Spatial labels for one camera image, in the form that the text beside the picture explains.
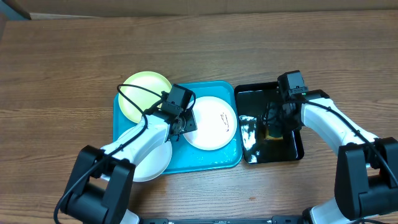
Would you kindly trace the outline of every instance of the yellow plate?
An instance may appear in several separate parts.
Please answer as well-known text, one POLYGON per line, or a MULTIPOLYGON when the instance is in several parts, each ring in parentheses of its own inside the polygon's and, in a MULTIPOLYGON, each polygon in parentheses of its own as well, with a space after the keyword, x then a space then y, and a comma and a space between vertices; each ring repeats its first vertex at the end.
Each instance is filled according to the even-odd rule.
MULTIPOLYGON (((162 91, 170 93, 170 90, 172 89, 170 82, 163 75, 156 72, 136 73, 130 76, 124 84, 141 86, 160 95, 162 94, 162 91)), ((122 86, 120 89, 143 111, 150 108, 154 103, 160 100, 158 96, 138 88, 122 86)), ((142 114, 137 110, 137 108, 130 104, 120 94, 118 100, 122 113, 132 122, 138 123, 141 120, 142 114)))

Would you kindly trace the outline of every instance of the black tray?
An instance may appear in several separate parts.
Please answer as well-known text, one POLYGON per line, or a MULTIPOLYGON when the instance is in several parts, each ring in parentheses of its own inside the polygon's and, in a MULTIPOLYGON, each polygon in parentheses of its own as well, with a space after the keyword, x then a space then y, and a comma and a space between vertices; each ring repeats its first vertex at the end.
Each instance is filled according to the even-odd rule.
POLYGON ((304 156, 300 131, 273 138, 262 122, 267 104, 282 100, 277 89, 278 83, 270 82, 239 85, 234 90, 243 157, 249 164, 296 161, 304 156))

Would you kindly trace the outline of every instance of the black wire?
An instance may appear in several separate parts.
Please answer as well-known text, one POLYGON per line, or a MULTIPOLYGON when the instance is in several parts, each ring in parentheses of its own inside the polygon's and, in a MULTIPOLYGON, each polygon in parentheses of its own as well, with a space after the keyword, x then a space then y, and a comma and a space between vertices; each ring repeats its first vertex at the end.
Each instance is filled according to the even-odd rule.
POLYGON ((350 130, 352 130, 352 132, 354 132, 363 142, 365 142, 365 144, 372 149, 373 153, 375 153, 375 155, 377 156, 377 159, 379 160, 379 162, 381 163, 381 165, 383 166, 383 168, 385 168, 385 170, 388 172, 388 174, 390 175, 390 177, 393 179, 394 183, 396 184, 396 187, 398 187, 398 181, 397 178, 395 177, 395 175, 392 173, 390 167, 388 166, 387 162, 384 160, 384 158, 381 156, 380 152, 373 146, 373 144, 371 144, 358 130, 356 130, 354 128, 354 126, 348 122, 341 114, 339 114, 338 112, 332 110, 331 108, 327 107, 327 106, 323 106, 319 103, 314 103, 311 101, 306 101, 306 100, 292 100, 292 101, 288 101, 286 103, 300 103, 300 104, 309 104, 309 105, 313 105, 313 106, 317 106, 319 108, 325 109, 331 113, 333 113, 334 115, 336 115, 340 120, 342 120, 342 122, 345 123, 345 125, 347 125, 347 127, 350 128, 350 130))
POLYGON ((115 150, 113 150, 111 153, 109 153, 108 155, 106 155, 105 157, 103 157, 102 160, 100 160, 99 162, 97 162, 96 164, 94 164, 87 172, 85 172, 70 188, 69 190, 60 198, 60 200, 57 203, 57 206, 55 206, 55 210, 54 210, 54 214, 53 214, 53 218, 56 224, 61 224, 60 221, 58 220, 58 211, 61 207, 61 203, 69 196, 69 194, 72 192, 72 190, 83 180, 85 179, 87 176, 89 176, 92 172, 94 172, 101 164, 103 164, 104 162, 106 162, 108 159, 110 159, 113 155, 115 155, 116 153, 118 153, 119 151, 121 151, 122 149, 124 149, 126 146, 128 146, 130 143, 132 143, 134 140, 136 140, 141 134, 143 134, 143 132, 147 129, 148 127, 148 119, 147 116, 144 115, 144 112, 140 109, 140 107, 138 107, 132 100, 130 100, 121 90, 120 87, 121 86, 129 86, 129 87, 135 87, 135 88, 139 88, 141 90, 145 90, 148 91, 149 93, 153 93, 157 96, 159 96, 160 98, 162 96, 160 96, 159 94, 150 91, 146 88, 143 88, 141 86, 136 86, 136 85, 130 85, 130 84, 120 84, 118 85, 117 89, 120 95, 122 95, 128 102, 130 102, 133 106, 135 106, 137 108, 137 110, 142 114, 142 116, 144 117, 144 127, 138 132, 138 134, 136 134, 134 137, 132 137, 130 140, 126 141, 124 144, 120 145, 118 148, 116 148, 115 150))
POLYGON ((384 223, 384 222, 380 222, 380 221, 376 221, 376 220, 370 220, 370 219, 367 219, 367 218, 362 218, 362 219, 356 220, 356 221, 352 222, 351 224, 359 224, 359 223, 387 224, 387 223, 384 223))
POLYGON ((192 110, 193 106, 195 106, 195 103, 197 102, 197 95, 193 91, 191 91, 191 93, 192 93, 192 96, 193 96, 193 103, 192 103, 191 107, 188 110, 192 110))
MULTIPOLYGON (((141 90, 145 90, 145 91, 147 91, 147 92, 149 92, 149 93, 152 93, 153 95, 156 95, 156 96, 158 96, 158 97, 160 97, 160 98, 162 97, 162 96, 160 96, 159 94, 155 93, 155 92, 152 91, 152 90, 148 90, 148 89, 146 89, 146 88, 144 88, 144 87, 137 86, 137 85, 132 85, 132 84, 119 84, 119 85, 118 85, 118 92, 119 92, 119 93, 121 93, 120 87, 122 87, 122 86, 128 86, 128 87, 138 88, 138 89, 141 89, 141 90)), ((137 105, 135 105, 135 103, 132 103, 131 100, 127 99, 127 97, 126 97, 123 93, 122 93, 122 96, 123 96, 126 100, 128 100, 128 102, 130 102, 131 104, 133 104, 133 105, 137 108, 137 105)))
POLYGON ((277 112, 277 115, 276 115, 276 116, 274 116, 274 117, 271 118, 271 119, 268 119, 269 111, 270 111, 270 110, 266 110, 266 111, 265 111, 265 113, 266 113, 266 125, 268 125, 268 121, 272 121, 274 118, 278 117, 278 114, 279 114, 279 113, 277 112))

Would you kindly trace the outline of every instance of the cardboard box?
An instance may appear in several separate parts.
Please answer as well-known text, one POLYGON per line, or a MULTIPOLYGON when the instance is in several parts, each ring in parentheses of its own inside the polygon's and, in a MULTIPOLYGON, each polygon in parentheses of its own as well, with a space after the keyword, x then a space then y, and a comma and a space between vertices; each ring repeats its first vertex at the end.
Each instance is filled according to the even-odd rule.
POLYGON ((396 0, 6 0, 28 13, 122 17, 398 9, 396 0))

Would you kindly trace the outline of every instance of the tray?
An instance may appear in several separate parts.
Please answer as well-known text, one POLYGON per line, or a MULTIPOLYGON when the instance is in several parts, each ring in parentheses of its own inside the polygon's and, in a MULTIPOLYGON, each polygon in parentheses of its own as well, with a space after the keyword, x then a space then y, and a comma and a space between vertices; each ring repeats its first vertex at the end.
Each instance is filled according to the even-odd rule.
POLYGON ((261 121, 261 115, 269 102, 282 101, 277 88, 277 82, 239 85, 235 88, 239 130, 245 142, 242 144, 244 160, 249 164, 296 161, 304 156, 299 130, 284 134, 280 140, 266 139, 264 134, 267 128, 261 121))
MULTIPOLYGON (((197 98, 215 96, 225 100, 236 113, 233 87, 225 81, 198 82, 180 84, 195 92, 197 98)), ((113 141, 134 127, 136 123, 128 120, 120 110, 119 95, 116 95, 113 104, 113 141)), ((173 156, 169 166, 163 174, 177 174, 200 170, 222 169, 236 166, 242 159, 241 136, 239 130, 234 138, 221 149, 204 151, 191 146, 183 136, 178 142, 172 141, 173 156)))

